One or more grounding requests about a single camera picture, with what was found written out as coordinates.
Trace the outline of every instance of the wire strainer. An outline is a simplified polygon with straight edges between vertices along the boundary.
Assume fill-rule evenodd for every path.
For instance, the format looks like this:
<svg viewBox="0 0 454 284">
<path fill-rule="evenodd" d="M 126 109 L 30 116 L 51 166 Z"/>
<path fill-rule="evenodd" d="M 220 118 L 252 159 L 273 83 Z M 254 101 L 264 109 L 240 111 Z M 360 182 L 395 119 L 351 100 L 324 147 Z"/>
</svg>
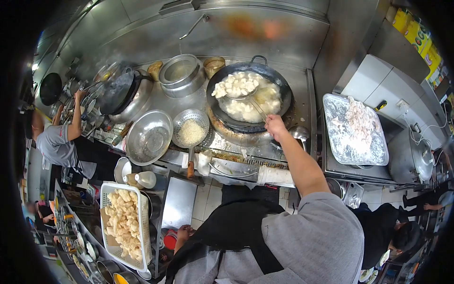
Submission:
<svg viewBox="0 0 454 284">
<path fill-rule="evenodd" d="M 194 141 L 192 144 L 187 144 L 183 137 L 180 135 L 181 127 L 183 126 L 184 122 L 187 120 L 193 119 L 200 127 L 203 128 L 203 136 L 200 140 Z M 180 147 L 180 148 L 189 148 L 189 157 L 188 157 L 188 179 L 194 178 L 194 147 L 200 142 L 205 139 L 205 136 L 208 134 L 208 130 L 210 129 L 210 119 L 208 119 L 208 115 L 196 109 L 188 109 L 184 110 L 179 113 L 173 119 L 173 136 L 172 142 Z"/>
</svg>

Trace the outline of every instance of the bottle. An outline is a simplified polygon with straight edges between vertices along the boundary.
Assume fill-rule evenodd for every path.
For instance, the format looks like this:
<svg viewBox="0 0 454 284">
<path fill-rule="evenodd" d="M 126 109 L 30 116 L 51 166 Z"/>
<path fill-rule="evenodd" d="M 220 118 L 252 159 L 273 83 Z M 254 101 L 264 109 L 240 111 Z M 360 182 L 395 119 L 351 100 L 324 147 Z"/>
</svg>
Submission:
<svg viewBox="0 0 454 284">
<path fill-rule="evenodd" d="M 151 189 L 156 184 L 156 175 L 154 172 L 146 171 L 134 176 L 135 180 L 145 188 Z"/>
<path fill-rule="evenodd" d="M 143 186 L 134 179 L 135 174 L 127 174 L 123 176 L 123 181 L 130 186 L 135 186 L 137 189 L 143 189 Z"/>
</svg>

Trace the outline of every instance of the gas burner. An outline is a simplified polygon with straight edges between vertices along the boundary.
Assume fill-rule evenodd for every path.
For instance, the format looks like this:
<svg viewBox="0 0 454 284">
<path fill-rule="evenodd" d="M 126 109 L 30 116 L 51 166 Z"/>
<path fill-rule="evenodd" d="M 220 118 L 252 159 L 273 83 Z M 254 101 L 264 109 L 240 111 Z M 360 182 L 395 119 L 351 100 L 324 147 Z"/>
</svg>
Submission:
<svg viewBox="0 0 454 284">
<path fill-rule="evenodd" d="M 207 114 L 216 132 L 230 143 L 245 147 L 253 147 L 268 144 L 273 140 L 273 137 L 266 130 L 260 132 L 241 132 L 229 127 L 213 113 L 209 105 L 207 105 Z M 294 117 L 295 103 L 292 98 L 288 111 L 282 116 L 286 128 L 292 126 Z"/>
</svg>

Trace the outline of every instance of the cook's hand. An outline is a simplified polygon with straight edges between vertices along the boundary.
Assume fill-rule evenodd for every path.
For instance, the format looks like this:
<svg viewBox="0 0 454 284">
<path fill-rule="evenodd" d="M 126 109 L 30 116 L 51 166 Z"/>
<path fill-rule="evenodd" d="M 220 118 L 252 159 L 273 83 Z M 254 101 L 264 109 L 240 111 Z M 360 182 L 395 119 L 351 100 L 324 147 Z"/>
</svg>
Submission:
<svg viewBox="0 0 454 284">
<path fill-rule="evenodd" d="M 177 241 L 187 241 L 190 236 L 195 233 L 195 230 L 191 228 L 191 225 L 183 225 L 178 229 L 177 232 Z"/>
<path fill-rule="evenodd" d="M 281 142 L 281 138 L 288 134 L 284 122 L 279 115 L 268 115 L 266 118 L 265 129 L 273 136 L 274 140 Z"/>
<path fill-rule="evenodd" d="M 86 94 L 87 94 L 86 91 L 77 90 L 77 92 L 74 94 L 74 97 L 76 98 L 76 100 L 81 101 Z"/>
</svg>

